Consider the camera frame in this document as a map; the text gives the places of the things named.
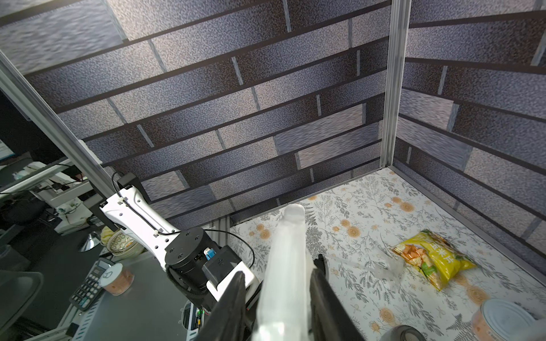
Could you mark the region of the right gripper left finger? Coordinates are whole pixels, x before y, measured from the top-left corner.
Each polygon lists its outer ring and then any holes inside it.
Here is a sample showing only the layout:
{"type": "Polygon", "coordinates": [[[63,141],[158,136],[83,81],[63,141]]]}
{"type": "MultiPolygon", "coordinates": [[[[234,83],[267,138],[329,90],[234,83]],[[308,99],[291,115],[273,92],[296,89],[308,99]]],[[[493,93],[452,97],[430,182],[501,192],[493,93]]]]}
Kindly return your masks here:
{"type": "Polygon", "coordinates": [[[239,271],[234,274],[209,319],[198,332],[196,340],[243,340],[245,298],[245,275],[239,271]]]}

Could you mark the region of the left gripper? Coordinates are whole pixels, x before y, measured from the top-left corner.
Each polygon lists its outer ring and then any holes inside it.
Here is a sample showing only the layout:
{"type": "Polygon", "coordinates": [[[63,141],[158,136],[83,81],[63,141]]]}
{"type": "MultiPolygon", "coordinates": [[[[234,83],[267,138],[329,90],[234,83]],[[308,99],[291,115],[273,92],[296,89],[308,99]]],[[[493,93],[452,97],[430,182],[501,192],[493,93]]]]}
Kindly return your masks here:
{"type": "Polygon", "coordinates": [[[229,246],[218,250],[207,247],[203,254],[206,257],[202,267],[206,276],[206,296],[201,309],[211,313],[238,272],[244,275],[245,308],[247,312],[255,309],[260,281],[250,267],[229,246]]]}

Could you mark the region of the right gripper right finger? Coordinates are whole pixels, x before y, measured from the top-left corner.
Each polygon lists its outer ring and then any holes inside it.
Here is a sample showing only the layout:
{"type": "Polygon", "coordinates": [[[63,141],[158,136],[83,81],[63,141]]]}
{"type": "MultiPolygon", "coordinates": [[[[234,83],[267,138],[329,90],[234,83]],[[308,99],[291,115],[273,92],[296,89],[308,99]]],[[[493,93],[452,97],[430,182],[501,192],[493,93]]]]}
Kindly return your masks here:
{"type": "Polygon", "coordinates": [[[319,269],[311,273],[310,295],[311,330],[315,340],[364,340],[319,269]]]}

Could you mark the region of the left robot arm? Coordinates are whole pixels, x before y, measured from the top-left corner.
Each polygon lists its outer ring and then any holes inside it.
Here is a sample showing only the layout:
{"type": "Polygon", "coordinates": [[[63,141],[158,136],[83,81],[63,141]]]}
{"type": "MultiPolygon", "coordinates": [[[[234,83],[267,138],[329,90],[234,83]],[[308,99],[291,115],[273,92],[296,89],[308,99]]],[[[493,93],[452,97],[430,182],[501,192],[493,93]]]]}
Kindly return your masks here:
{"type": "Polygon", "coordinates": [[[217,243],[210,230],[180,230],[160,216],[136,176],[112,178],[114,194],[97,194],[85,201],[88,208],[112,230],[120,230],[152,253],[175,287],[198,308],[211,312],[237,272],[245,276],[245,307],[254,308],[260,281],[226,243],[217,243]]]}

